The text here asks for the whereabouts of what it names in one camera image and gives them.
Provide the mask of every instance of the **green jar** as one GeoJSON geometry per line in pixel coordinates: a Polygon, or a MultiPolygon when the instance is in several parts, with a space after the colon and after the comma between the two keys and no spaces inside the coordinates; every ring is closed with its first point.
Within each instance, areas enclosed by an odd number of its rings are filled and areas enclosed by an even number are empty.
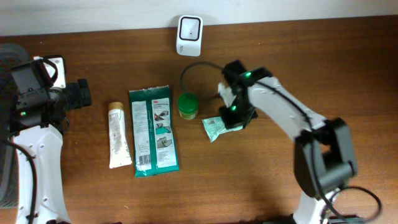
{"type": "Polygon", "coordinates": [[[193,119],[198,115],[199,101],[193,93],[184,93],[178,98],[178,110],[183,119],[193,119]]]}

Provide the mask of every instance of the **tube cap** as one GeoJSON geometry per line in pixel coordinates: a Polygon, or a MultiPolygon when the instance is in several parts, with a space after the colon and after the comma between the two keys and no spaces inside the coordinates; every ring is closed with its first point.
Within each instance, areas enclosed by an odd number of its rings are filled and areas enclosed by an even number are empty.
{"type": "Polygon", "coordinates": [[[123,110],[123,104],[120,102],[113,102],[108,105],[108,109],[109,110],[113,110],[113,109],[123,110]]]}

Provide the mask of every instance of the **white tube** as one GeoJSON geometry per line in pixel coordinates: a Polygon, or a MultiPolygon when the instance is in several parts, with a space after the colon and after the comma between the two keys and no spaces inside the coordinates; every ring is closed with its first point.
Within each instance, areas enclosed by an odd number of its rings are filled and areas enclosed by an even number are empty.
{"type": "Polygon", "coordinates": [[[114,102],[109,104],[109,146],[111,159],[109,168],[132,164],[129,146],[126,141],[126,127],[124,124],[123,104],[114,102]]]}

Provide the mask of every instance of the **cable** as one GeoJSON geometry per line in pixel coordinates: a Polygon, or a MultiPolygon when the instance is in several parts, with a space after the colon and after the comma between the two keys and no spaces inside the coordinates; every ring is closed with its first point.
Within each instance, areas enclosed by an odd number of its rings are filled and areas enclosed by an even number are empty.
{"type": "Polygon", "coordinates": [[[57,78],[58,78],[58,69],[57,69],[57,66],[56,66],[52,61],[50,61],[48,58],[46,58],[46,57],[44,57],[44,58],[42,58],[42,59],[39,59],[39,60],[41,60],[42,62],[44,62],[44,63],[46,63],[47,65],[50,65],[52,68],[54,68],[55,72],[54,72],[54,74],[53,74],[52,77],[51,77],[51,81],[52,81],[52,83],[54,84],[55,81],[57,81],[57,78]]]}
{"type": "Polygon", "coordinates": [[[70,122],[69,122],[68,118],[64,118],[63,120],[67,122],[67,127],[62,130],[62,132],[64,133],[65,131],[68,130],[68,128],[70,126],[70,122]]]}
{"type": "Polygon", "coordinates": [[[33,162],[33,158],[32,158],[32,156],[29,155],[29,153],[23,147],[15,144],[15,143],[12,143],[12,142],[4,140],[4,139],[0,139],[0,142],[7,146],[11,146],[13,148],[20,150],[21,153],[23,153],[23,155],[26,156],[26,159],[28,160],[28,162],[30,164],[30,168],[32,170],[33,187],[32,187],[32,202],[30,204],[30,213],[29,213],[29,216],[27,217],[27,219],[28,219],[28,224],[33,224],[33,219],[35,218],[35,206],[36,206],[36,194],[37,194],[37,174],[36,174],[36,168],[35,168],[35,164],[33,162]]]}
{"type": "Polygon", "coordinates": [[[187,89],[185,88],[184,82],[183,82],[183,78],[184,78],[185,72],[187,72],[190,68],[192,68],[194,66],[197,66],[197,65],[207,65],[207,66],[211,66],[213,68],[220,69],[221,71],[223,70],[222,67],[220,67],[220,66],[218,66],[216,64],[213,64],[211,62],[195,62],[195,63],[192,63],[192,64],[188,65],[187,67],[184,68],[184,70],[181,73],[181,77],[180,77],[180,84],[181,84],[181,88],[184,91],[184,93],[188,93],[187,89]]]}
{"type": "MultiPolygon", "coordinates": [[[[330,197],[330,200],[333,201],[333,199],[334,199],[338,194],[340,194],[340,193],[342,193],[342,192],[344,192],[344,191],[346,191],[346,190],[359,190],[359,191],[365,192],[365,193],[369,194],[369,195],[376,201],[376,203],[377,203],[377,205],[378,205],[379,208],[382,207],[381,200],[379,199],[379,197],[378,197],[377,195],[375,195],[373,192],[371,192],[371,191],[368,190],[368,189],[365,189],[365,188],[363,188],[363,187],[358,187],[358,186],[344,186],[344,187],[340,187],[340,190],[337,191],[337,192],[335,192],[335,193],[330,197]]],[[[327,207],[325,207],[325,209],[323,209],[323,211],[321,212],[321,214],[323,214],[323,217],[324,217],[324,218],[325,218],[325,215],[326,215],[326,208],[327,208],[327,207]]],[[[377,212],[376,212],[373,216],[371,216],[370,218],[368,218],[367,220],[365,220],[365,222],[368,223],[368,222],[371,222],[371,221],[375,220],[380,214],[381,214],[381,209],[378,209],[377,212]]]]}
{"type": "MultiPolygon", "coordinates": [[[[228,75],[228,76],[230,76],[231,78],[233,78],[233,79],[235,79],[235,80],[241,79],[241,77],[240,77],[238,74],[236,74],[236,73],[234,73],[234,72],[231,72],[231,71],[229,71],[229,70],[225,70],[224,68],[222,68],[222,67],[220,67],[220,66],[218,66],[218,65],[215,65],[215,64],[213,64],[213,63],[211,63],[211,62],[196,62],[196,63],[193,63],[193,64],[187,66],[187,67],[183,70],[183,72],[182,72],[182,74],[181,74],[181,78],[180,78],[181,87],[183,88],[184,91],[186,91],[186,90],[185,90],[185,87],[184,87],[184,85],[183,85],[183,75],[185,74],[185,72],[186,72],[189,68],[192,68],[192,67],[194,67],[194,66],[196,66],[196,65],[209,65],[209,66],[212,66],[212,67],[214,67],[214,68],[220,69],[221,71],[224,72],[225,75],[228,75]]],[[[289,102],[298,112],[300,112],[300,113],[302,114],[302,116],[303,116],[304,119],[305,119],[305,122],[306,122],[306,123],[308,124],[308,126],[310,127],[311,133],[314,132],[314,129],[312,128],[311,120],[310,120],[310,118],[308,117],[308,115],[306,114],[306,112],[304,112],[304,111],[303,111],[296,103],[294,103],[290,98],[288,98],[287,96],[285,96],[283,93],[279,92],[276,88],[274,88],[274,87],[272,87],[272,86],[269,86],[269,85],[267,85],[267,84],[265,84],[265,83],[262,83],[262,82],[259,82],[259,81],[253,81],[252,84],[261,85],[261,86],[263,86],[263,87],[265,87],[265,88],[267,88],[267,89],[273,91],[274,93],[278,94],[278,95],[279,95],[280,97],[282,97],[284,100],[286,100],[287,102],[289,102]]],[[[339,218],[341,221],[346,222],[346,223],[349,223],[349,221],[348,221],[346,218],[344,218],[344,216],[343,216],[342,214],[340,214],[339,212],[337,212],[337,210],[334,208],[332,202],[331,202],[329,199],[326,198],[326,195],[325,195],[325,193],[324,193],[324,191],[323,191],[323,189],[322,189],[321,183],[320,183],[320,181],[319,181],[319,177],[317,176],[317,170],[316,170],[316,167],[315,167],[315,156],[314,156],[314,154],[315,154],[315,146],[314,146],[314,142],[312,142],[312,143],[311,143],[311,162],[312,162],[312,167],[311,167],[311,169],[312,169],[312,172],[314,173],[314,177],[315,177],[315,178],[314,178],[314,179],[315,179],[315,185],[316,185],[316,187],[317,187],[316,190],[319,192],[320,197],[321,197],[322,200],[325,202],[325,204],[326,204],[326,206],[328,207],[328,209],[331,210],[331,211],[336,215],[336,217],[339,218]]],[[[375,216],[373,216],[373,217],[371,217],[371,218],[365,220],[365,221],[364,221],[365,223],[368,223],[368,222],[373,221],[375,218],[377,218],[377,217],[381,214],[381,211],[382,211],[382,203],[381,203],[379,197],[377,197],[377,195],[375,195],[374,193],[372,193],[370,190],[364,189],[364,188],[362,188],[362,187],[345,187],[345,188],[342,188],[342,189],[350,189],[350,188],[352,188],[352,189],[355,188],[355,189],[362,190],[362,191],[366,192],[367,194],[369,194],[370,196],[372,196],[372,197],[376,200],[376,202],[377,202],[378,210],[377,210],[375,216]]]]}

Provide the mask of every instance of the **white wall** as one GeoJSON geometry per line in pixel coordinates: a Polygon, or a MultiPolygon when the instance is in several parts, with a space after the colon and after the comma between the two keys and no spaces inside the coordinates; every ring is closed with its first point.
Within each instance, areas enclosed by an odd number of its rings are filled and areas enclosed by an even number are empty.
{"type": "Polygon", "coordinates": [[[0,35],[205,25],[398,14],[397,0],[1,0],[0,35]]]}

